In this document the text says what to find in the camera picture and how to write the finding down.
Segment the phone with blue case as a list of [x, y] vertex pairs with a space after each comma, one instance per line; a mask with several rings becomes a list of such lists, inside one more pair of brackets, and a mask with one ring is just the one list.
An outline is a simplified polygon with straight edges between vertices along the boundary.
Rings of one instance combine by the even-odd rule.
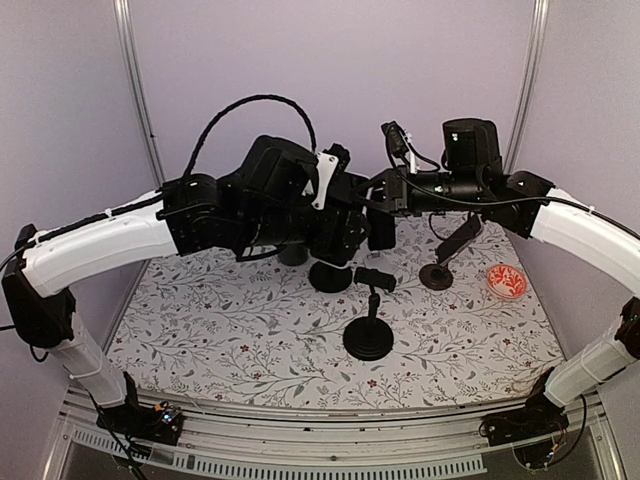
[[367, 245], [370, 251], [390, 250], [396, 246], [395, 218], [385, 212], [368, 209], [366, 213], [370, 230]]

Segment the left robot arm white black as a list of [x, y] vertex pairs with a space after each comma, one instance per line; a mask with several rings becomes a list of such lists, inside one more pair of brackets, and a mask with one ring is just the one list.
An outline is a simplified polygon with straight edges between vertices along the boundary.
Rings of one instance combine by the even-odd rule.
[[1, 281], [18, 335], [57, 358], [126, 433], [141, 433], [148, 412], [78, 318], [71, 286], [138, 261], [211, 248], [245, 261], [253, 247], [301, 245], [343, 267], [369, 230], [351, 200], [348, 161], [339, 145], [313, 153], [262, 135], [240, 167], [221, 178], [189, 173], [72, 225], [25, 226]]

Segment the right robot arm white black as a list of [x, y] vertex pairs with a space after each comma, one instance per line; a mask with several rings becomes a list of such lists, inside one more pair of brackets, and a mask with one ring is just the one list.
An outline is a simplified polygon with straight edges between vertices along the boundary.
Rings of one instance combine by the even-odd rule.
[[632, 294], [612, 327], [534, 384], [516, 422], [524, 435], [537, 436], [554, 422], [556, 411], [638, 361], [639, 236], [547, 179], [528, 171], [504, 173], [492, 121], [453, 119], [442, 129], [442, 169], [425, 172], [394, 163], [410, 153], [411, 145], [396, 123], [383, 125], [392, 164], [356, 187], [353, 200], [395, 216], [475, 212], [522, 238], [573, 254]]

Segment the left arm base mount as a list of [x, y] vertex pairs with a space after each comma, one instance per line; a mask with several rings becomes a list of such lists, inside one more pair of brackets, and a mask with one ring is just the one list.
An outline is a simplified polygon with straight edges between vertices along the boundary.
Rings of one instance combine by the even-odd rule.
[[168, 401], [162, 401], [153, 407], [141, 405], [134, 380], [128, 373], [124, 373], [124, 379], [124, 403], [115, 407], [100, 407], [96, 425], [127, 438], [176, 446], [184, 423], [181, 408]]

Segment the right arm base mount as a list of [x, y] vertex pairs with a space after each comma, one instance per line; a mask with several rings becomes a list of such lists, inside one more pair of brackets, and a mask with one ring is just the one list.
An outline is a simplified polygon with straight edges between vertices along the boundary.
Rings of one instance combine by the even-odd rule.
[[522, 407], [485, 415], [478, 428], [490, 446], [503, 445], [565, 430], [569, 426], [563, 407], [544, 396], [545, 384], [554, 368], [534, 383]]

